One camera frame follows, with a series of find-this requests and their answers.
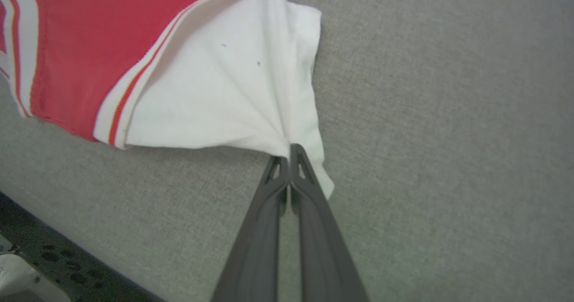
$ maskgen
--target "cloth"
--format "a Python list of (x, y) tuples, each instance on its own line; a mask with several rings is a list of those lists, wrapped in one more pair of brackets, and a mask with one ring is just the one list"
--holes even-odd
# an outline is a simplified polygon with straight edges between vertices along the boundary
[[(329, 205), (371, 301), (571, 301), (574, 0), (290, 1), (322, 12)], [(0, 190), (167, 302), (210, 300), (269, 160), (119, 153), (20, 119), (3, 79), (0, 131)], [(300, 302), (289, 212), (279, 245)]]
[(0, 1), (0, 68), (23, 116), (122, 149), (289, 157), (300, 143), (332, 193), (311, 85), (318, 10), (287, 0)]
[(330, 196), (311, 86), (320, 15), (287, 0), (218, 0), (195, 10), (138, 100), (127, 143), (283, 157), (299, 143)]

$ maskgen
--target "gray fabric surface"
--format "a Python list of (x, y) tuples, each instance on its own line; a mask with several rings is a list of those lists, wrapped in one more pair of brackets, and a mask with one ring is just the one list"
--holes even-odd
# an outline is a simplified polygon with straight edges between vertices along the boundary
[(30, 291), (25, 291), (17, 294), (12, 294), (10, 296), (0, 296), (0, 302), (43, 302), (40, 298), (31, 293)]
[[(330, 206), (373, 301), (574, 296), (574, 1), (293, 0)], [(0, 189), (169, 301), (207, 301), (267, 155), (120, 151), (22, 120), (0, 86)], [(300, 296), (283, 217), (279, 297)]]

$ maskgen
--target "white fabric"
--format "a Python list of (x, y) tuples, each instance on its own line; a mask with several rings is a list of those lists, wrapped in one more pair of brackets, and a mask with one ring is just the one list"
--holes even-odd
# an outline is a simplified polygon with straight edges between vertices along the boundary
[[(94, 126), (95, 139), (121, 149), (126, 148), (127, 129), (131, 115), (144, 87), (148, 85), (148, 79), (163, 57), (166, 46), (170, 45), (174, 33), (180, 30), (181, 24), (185, 22), (188, 16), (194, 14), (197, 18), (197, 10), (202, 7), (205, 8), (206, 5), (211, 6), (212, 2), (213, 0), (197, 0), (182, 9), (164, 28), (144, 57), (117, 81), (98, 110)], [(117, 120), (117, 126), (113, 126), (118, 110), (121, 112), (119, 120)]]
[(8, 76), (8, 72), (10, 72), (10, 59), (8, 59), (8, 54), (0, 51), (0, 73), (4, 74), (4, 77), (8, 80), (10, 77)]
[(329, 197), (311, 85), (320, 16), (287, 0), (213, 0), (194, 10), (150, 76), (127, 144), (289, 157), (299, 143)]
[(70, 302), (63, 290), (39, 274), (22, 257), (15, 254), (0, 255), (0, 296), (9, 296), (30, 290), (44, 302)]
[[(18, 103), (20, 115), (30, 116), (30, 92), (34, 81), (36, 53), (38, 50), (38, 5), (35, 0), (16, 0), (16, 4), (12, 4), (10, 0), (0, 0), (0, 3), (6, 9), (4, 41), (6, 55), (9, 59), (9, 69), (6, 73), (9, 76), (8, 80), (13, 90), (12, 96), (15, 96), (14, 99), (18, 99), (18, 96), (20, 96), (21, 104)], [(17, 25), (18, 36), (16, 36), (16, 39), (14, 39), (15, 36), (12, 36), (13, 24)], [(17, 64), (16, 51), (20, 60)], [(17, 65), (20, 75), (19, 79), (16, 79)]]

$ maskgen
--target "white object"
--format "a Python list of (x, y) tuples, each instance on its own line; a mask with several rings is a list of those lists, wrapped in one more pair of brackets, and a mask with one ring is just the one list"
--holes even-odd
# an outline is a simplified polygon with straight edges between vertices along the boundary
[(20, 256), (0, 255), (0, 296), (25, 290), (30, 290), (44, 302), (70, 302), (70, 298), (60, 288), (41, 276)]
[(287, 0), (212, 0), (189, 10), (135, 105), (127, 144), (307, 151), (334, 188), (311, 85), (321, 13)]

